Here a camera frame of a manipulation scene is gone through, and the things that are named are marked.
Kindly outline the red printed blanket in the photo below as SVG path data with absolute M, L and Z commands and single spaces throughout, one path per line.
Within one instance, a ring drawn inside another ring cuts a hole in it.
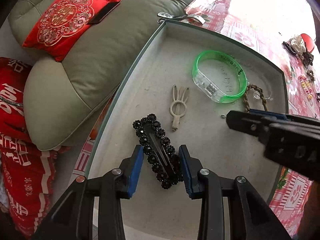
M 41 151 L 29 137 L 23 92 L 32 66 L 1 57 L 1 172 L 9 214 L 27 239 L 48 213 L 56 151 Z

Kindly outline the strawberry pattern tablecloth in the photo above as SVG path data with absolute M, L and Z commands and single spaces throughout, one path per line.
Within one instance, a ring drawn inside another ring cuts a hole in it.
M 244 176 L 268 201 L 289 235 L 296 234 L 308 200 L 311 181 L 266 159 L 263 145 L 251 135 L 228 128 L 221 114 L 243 111 L 244 103 L 217 103 L 193 82 L 191 68 L 205 50 L 231 55 L 242 66 L 248 82 L 262 88 L 267 107 L 276 113 L 314 116 L 297 79 L 299 64 L 283 49 L 257 53 L 223 33 L 188 23 L 161 24 L 148 40 L 119 87 L 105 114 L 87 158 L 84 175 L 102 176 L 128 157 L 138 142 L 132 122 L 156 114 L 174 147 L 185 144 L 192 157 L 222 177 Z M 189 87 L 187 112 L 172 130 L 173 85 Z

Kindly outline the cream scrunchie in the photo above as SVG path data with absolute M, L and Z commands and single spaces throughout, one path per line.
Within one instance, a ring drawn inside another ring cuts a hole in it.
M 300 35 L 296 35 L 290 39 L 290 44 L 296 50 L 298 55 L 303 55 L 306 52 L 305 42 Z

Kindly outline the red plastic chair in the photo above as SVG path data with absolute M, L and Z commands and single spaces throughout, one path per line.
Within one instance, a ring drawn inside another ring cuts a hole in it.
M 305 33 L 302 33 L 301 37 L 302 37 L 303 41 L 305 42 L 306 50 L 308 52 L 312 53 L 315 48 L 314 40 L 308 34 L 305 34 Z

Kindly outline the black smartphone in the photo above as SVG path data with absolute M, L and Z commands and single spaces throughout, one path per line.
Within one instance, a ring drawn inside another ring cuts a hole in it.
M 120 2 L 110 2 L 105 5 L 96 15 L 94 15 L 87 24 L 95 25 L 100 23 L 112 10 L 114 10 Z

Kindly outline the dark patterned scrunchie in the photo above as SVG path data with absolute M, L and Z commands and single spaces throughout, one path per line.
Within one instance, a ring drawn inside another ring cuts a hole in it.
M 302 54 L 302 62 L 305 67 L 312 66 L 313 65 L 313 55 L 306 51 Z

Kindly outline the red embroidered cushion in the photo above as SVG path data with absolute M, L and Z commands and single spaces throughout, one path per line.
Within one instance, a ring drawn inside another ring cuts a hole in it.
M 22 46 L 43 50 L 61 62 L 105 5 L 121 0 L 55 0 L 36 22 Z

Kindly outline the green translucent bangle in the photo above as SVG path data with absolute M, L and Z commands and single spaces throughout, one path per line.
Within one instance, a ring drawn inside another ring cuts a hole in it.
M 247 89 L 247 76 L 242 66 L 230 55 L 205 50 L 194 60 L 192 78 L 208 98 L 217 103 L 231 103 Z

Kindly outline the black beaded hair clip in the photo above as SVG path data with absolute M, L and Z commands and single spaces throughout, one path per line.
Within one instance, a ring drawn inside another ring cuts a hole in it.
M 183 181 L 180 168 L 180 159 L 176 149 L 167 137 L 166 131 L 162 128 L 157 116 L 153 113 L 135 120 L 132 123 L 139 144 L 143 146 L 143 153 L 151 165 L 156 179 L 165 190 Z

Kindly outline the grey shallow tray box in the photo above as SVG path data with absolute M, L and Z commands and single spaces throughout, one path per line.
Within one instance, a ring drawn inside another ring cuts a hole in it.
M 280 166 L 263 156 L 257 138 L 228 128 L 225 115 L 243 111 L 241 99 L 212 101 L 193 82 L 197 55 L 217 50 L 233 57 L 249 83 L 260 87 L 269 111 L 288 112 L 283 71 L 254 50 L 218 33 L 177 22 L 163 23 L 148 40 L 114 97 L 95 142 L 89 178 L 103 176 L 131 156 L 138 144 L 132 123 L 150 113 L 171 144 L 186 145 L 203 167 L 226 178 L 246 177 L 269 202 Z M 191 200 L 183 183 L 165 190 L 144 163 L 136 192 L 121 201 L 127 239 L 196 239 L 200 200 Z

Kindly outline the beige rabbit hair clip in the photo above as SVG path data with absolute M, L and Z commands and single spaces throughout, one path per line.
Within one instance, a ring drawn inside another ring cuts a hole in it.
M 189 87 L 180 87 L 173 85 L 172 88 L 172 103 L 169 108 L 172 116 L 172 130 L 177 131 L 180 125 L 180 120 L 187 112 L 187 101 L 189 98 Z

